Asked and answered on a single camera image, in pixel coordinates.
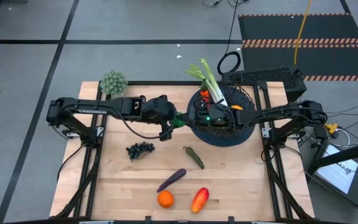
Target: purple eggplant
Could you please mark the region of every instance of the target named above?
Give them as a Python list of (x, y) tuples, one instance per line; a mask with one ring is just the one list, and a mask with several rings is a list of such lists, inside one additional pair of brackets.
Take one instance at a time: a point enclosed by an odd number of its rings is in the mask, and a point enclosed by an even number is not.
[(157, 190), (157, 193), (162, 191), (163, 189), (166, 189), (169, 185), (173, 184), (175, 181), (179, 180), (181, 177), (183, 177), (186, 174), (185, 169), (180, 169), (176, 171), (172, 176), (170, 176), (164, 183), (160, 185), (160, 187)]

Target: yellow cable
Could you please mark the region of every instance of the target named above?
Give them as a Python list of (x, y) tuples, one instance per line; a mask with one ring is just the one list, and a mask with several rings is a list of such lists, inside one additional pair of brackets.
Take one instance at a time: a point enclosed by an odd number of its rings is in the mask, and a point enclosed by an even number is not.
[(311, 1), (312, 1), (312, 0), (309, 0), (308, 8), (306, 9), (306, 13), (305, 13), (305, 15), (303, 16), (303, 21), (302, 21), (301, 29), (299, 30), (299, 33), (298, 33), (298, 39), (296, 40), (295, 55), (293, 56), (293, 64), (294, 64), (294, 65), (296, 65), (296, 58), (297, 58), (297, 56), (298, 56), (299, 40), (301, 39), (303, 26), (304, 26), (304, 24), (305, 24), (305, 22), (306, 22), (306, 17), (308, 17), (308, 14), (309, 14), (309, 8), (310, 8), (310, 6), (311, 6)]

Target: grapes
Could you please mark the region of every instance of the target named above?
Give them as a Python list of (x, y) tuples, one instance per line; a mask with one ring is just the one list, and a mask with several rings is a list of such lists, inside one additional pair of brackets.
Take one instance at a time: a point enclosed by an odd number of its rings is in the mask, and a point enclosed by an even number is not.
[(152, 143), (142, 142), (135, 143), (130, 147), (126, 147), (125, 150), (128, 152), (130, 160), (140, 159), (146, 154), (152, 152), (155, 149)]

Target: paper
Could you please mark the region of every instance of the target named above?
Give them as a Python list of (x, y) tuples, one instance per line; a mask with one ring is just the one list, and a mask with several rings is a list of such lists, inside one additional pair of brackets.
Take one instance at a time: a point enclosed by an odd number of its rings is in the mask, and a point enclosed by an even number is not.
[[(339, 150), (330, 145), (327, 147), (323, 157), (337, 152), (339, 152)], [(357, 167), (358, 163), (350, 159), (348, 161), (338, 162), (337, 164), (322, 167), (318, 169), (316, 173), (327, 182), (347, 194), (354, 178), (354, 171), (357, 170)]]

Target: black wire basket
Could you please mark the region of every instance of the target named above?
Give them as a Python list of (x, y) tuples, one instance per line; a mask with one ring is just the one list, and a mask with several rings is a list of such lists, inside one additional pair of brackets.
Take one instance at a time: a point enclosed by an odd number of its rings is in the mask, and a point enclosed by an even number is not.
[[(224, 95), (228, 107), (237, 105), (246, 111), (255, 111), (255, 105), (249, 94), (240, 85), (234, 85), (232, 83), (220, 83), (219, 87)], [(194, 106), (200, 99), (200, 91), (197, 91), (191, 98), (190, 106)], [(214, 146), (234, 146), (244, 142), (254, 131), (254, 126), (249, 126), (243, 129), (241, 126), (235, 126), (233, 124), (225, 128), (215, 128), (211, 126), (198, 126), (192, 128), (194, 134), (201, 140)]]

